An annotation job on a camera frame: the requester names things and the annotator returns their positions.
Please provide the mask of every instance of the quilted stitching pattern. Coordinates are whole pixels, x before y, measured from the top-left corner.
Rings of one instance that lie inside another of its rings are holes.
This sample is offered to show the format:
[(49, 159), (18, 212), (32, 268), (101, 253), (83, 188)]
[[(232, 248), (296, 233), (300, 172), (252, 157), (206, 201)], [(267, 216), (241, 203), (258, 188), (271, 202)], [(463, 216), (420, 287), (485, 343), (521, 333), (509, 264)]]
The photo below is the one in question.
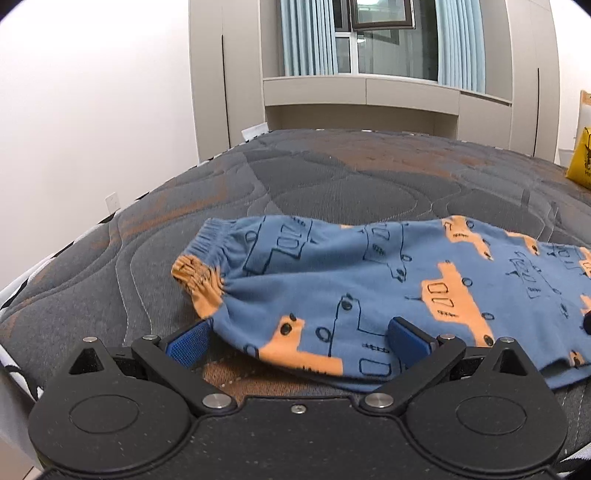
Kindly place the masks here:
[[(348, 224), (466, 215), (591, 245), (591, 193), (548, 162), (428, 135), (278, 131), (171, 179), (65, 250), (3, 312), (0, 343), (45, 386), (86, 335), (129, 345), (183, 328), (195, 314), (170, 267), (203, 221), (273, 213)], [(200, 371), (224, 388), (238, 383), (241, 396), (322, 390), (269, 367), (254, 375), (216, 344)], [(585, 382), (557, 392), (572, 423), (565, 454), (591, 440), (588, 393)]]

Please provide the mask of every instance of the mattress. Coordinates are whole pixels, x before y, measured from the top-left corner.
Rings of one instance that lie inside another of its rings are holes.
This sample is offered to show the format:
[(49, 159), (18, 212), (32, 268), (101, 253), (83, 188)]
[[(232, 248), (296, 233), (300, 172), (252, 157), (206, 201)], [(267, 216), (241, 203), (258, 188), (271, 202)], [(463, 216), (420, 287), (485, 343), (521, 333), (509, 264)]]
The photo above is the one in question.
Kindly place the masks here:
[[(543, 242), (591, 246), (591, 192), (554, 164), (405, 132), (270, 132), (164, 183), (37, 269), (2, 306), (3, 364), (35, 399), (82, 337), (121, 346), (192, 325), (191, 301), (170, 268), (202, 223), (279, 213), (350, 225), (463, 215)], [(219, 338), (195, 371), (239, 400), (338, 392)], [(591, 441), (587, 386), (556, 391), (570, 424), (562, 458)]]

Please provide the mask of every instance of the curtain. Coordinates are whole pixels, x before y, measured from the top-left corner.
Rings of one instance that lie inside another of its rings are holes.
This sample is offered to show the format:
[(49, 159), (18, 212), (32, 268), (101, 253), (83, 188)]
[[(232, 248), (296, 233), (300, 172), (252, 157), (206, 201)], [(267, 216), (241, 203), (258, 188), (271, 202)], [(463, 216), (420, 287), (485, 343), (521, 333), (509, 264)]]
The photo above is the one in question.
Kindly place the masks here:
[(435, 0), (439, 84), (485, 93), (480, 0)]
[(285, 75), (338, 72), (332, 0), (281, 0)]

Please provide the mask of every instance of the window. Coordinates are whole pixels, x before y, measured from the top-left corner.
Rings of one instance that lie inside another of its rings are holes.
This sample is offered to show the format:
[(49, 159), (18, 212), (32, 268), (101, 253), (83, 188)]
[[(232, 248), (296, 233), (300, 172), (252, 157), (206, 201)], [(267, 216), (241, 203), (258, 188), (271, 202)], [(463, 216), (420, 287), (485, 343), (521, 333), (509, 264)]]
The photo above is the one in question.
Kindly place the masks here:
[(335, 30), (337, 32), (348, 32), (349, 25), (349, 0), (332, 0), (333, 15), (335, 16)]
[(377, 73), (437, 81), (439, 42), (434, 0), (415, 2), (413, 30), (357, 33), (359, 73)]
[(348, 37), (336, 37), (336, 60), (339, 73), (351, 73), (351, 50)]
[(413, 0), (349, 0), (353, 30), (415, 28)]

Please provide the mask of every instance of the metal screw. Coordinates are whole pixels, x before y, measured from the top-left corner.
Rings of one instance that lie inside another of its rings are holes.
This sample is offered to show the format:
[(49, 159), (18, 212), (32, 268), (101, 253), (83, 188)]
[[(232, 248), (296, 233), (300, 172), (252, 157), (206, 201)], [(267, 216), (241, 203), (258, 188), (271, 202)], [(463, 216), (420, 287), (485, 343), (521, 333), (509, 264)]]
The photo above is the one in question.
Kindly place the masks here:
[(370, 393), (365, 397), (365, 403), (373, 408), (387, 408), (394, 403), (394, 399), (387, 393)]
[(308, 410), (304, 405), (292, 405), (291, 406), (291, 412), (295, 413), (297, 415), (300, 415), (302, 413), (306, 413), (306, 410)]
[(203, 405), (207, 408), (213, 408), (214, 410), (229, 407), (231, 403), (232, 397), (225, 393), (210, 393), (203, 398)]

